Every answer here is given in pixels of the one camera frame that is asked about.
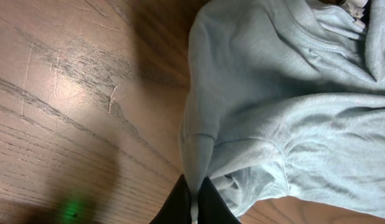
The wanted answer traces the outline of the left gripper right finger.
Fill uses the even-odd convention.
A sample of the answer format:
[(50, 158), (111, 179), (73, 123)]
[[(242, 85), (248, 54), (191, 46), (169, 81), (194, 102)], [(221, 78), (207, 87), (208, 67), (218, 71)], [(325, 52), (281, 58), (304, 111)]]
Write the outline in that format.
[(209, 177), (203, 180), (199, 189), (198, 210), (198, 224), (240, 224)]

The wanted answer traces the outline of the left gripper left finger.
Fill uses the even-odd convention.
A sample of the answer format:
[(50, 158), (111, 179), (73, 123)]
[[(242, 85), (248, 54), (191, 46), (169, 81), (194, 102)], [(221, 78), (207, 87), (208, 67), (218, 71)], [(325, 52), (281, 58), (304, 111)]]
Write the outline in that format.
[(182, 174), (150, 224), (191, 223), (191, 194), (185, 176)]

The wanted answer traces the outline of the light blue t-shirt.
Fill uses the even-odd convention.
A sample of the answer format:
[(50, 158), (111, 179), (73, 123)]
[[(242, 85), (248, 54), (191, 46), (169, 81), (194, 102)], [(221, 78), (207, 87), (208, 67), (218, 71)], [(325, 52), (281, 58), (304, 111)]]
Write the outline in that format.
[(292, 196), (385, 218), (385, 1), (210, 1), (189, 34), (179, 145), (235, 216)]

